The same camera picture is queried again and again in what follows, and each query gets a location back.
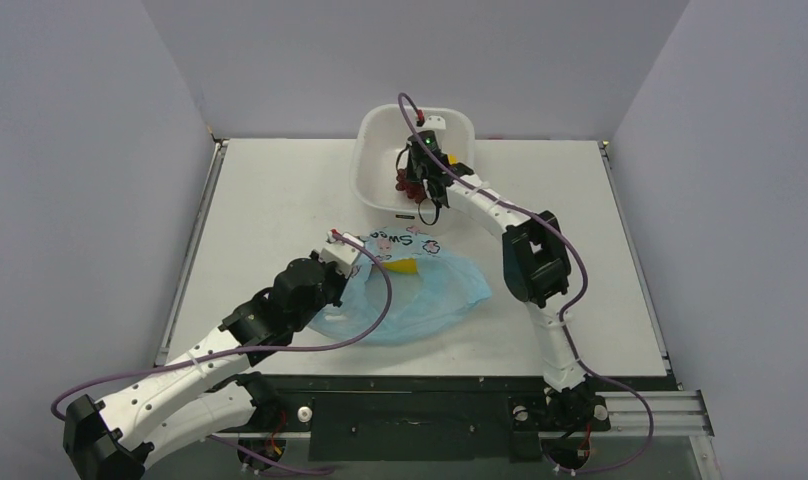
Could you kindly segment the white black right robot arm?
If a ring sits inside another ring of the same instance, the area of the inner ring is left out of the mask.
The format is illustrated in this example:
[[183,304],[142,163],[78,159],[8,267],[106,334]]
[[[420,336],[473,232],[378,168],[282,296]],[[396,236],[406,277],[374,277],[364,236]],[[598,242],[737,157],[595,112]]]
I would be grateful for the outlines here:
[[569,253],[559,223],[549,211],[533,214],[502,198],[472,168],[452,162],[436,133],[425,130],[407,140],[407,163],[399,187],[414,187],[438,209],[468,216],[501,244],[504,283],[527,308],[540,355],[544,416],[554,428],[574,432],[607,422],[603,400],[587,383],[566,338],[566,325],[547,302],[569,290]]

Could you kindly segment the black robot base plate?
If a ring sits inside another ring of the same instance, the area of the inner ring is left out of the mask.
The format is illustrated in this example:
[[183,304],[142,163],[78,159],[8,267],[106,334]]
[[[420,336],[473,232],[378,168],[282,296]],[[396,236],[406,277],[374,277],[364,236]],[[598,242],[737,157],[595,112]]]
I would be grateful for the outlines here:
[[667,377],[590,379],[549,393],[538,377],[272,375],[262,410],[237,427],[247,446],[269,453],[289,436],[309,437],[312,461],[555,460],[579,467],[589,434],[614,432],[616,407],[597,420],[607,397],[634,401],[675,390]]

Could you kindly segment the dark red fake fruit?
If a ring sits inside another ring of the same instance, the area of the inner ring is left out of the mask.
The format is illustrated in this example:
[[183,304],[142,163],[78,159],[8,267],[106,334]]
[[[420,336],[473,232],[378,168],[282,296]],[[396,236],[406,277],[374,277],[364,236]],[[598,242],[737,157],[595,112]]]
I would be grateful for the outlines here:
[[409,200],[419,204],[428,198],[423,182],[409,169],[396,171],[395,189],[402,192]]

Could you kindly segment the white plastic basket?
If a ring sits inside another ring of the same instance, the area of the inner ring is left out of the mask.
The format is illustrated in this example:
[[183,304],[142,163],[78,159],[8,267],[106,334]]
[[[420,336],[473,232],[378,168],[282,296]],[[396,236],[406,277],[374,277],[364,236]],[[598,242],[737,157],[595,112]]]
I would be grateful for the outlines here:
[[[424,107],[427,115],[441,115],[448,131],[437,136],[441,149],[458,161],[474,165],[475,129],[463,113],[438,107]],[[384,104],[363,118],[353,149],[350,187],[363,204],[362,212],[373,227],[418,225],[431,233],[446,230],[455,221],[453,213],[443,212],[436,225],[436,208],[429,200],[416,204],[395,189],[396,171],[407,161],[405,147],[411,131],[396,104]]]

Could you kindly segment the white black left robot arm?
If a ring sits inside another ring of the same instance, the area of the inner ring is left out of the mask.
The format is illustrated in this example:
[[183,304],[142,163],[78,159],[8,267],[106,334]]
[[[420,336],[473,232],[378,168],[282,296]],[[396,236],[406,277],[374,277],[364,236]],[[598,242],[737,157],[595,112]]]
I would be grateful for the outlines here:
[[217,327],[132,385],[65,412],[63,447],[82,479],[138,479],[157,451],[150,434],[172,414],[229,377],[288,346],[327,305],[338,306],[360,255],[350,261],[317,252],[291,261],[272,286],[237,306]]

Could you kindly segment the light blue plastic bag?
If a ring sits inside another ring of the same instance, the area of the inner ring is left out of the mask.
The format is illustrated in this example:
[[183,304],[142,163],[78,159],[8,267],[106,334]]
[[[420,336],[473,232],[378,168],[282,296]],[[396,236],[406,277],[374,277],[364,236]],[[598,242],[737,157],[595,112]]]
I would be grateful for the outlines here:
[[388,300],[383,274],[361,256],[341,297],[342,305],[326,307],[309,323],[312,330],[328,338],[344,341],[363,333],[389,305],[384,319],[363,342],[412,343],[458,325],[492,296],[474,261],[452,252],[416,226],[376,229],[360,240],[381,263],[414,258],[418,273],[386,269],[392,286],[392,299]]

